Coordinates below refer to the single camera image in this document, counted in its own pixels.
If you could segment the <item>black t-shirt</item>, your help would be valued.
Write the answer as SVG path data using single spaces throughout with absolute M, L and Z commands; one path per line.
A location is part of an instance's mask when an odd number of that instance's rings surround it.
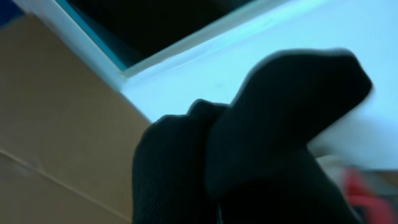
M 261 60 L 231 105 L 151 124 L 132 161 L 134 223 L 359 223 L 307 144 L 372 83 L 349 50 Z

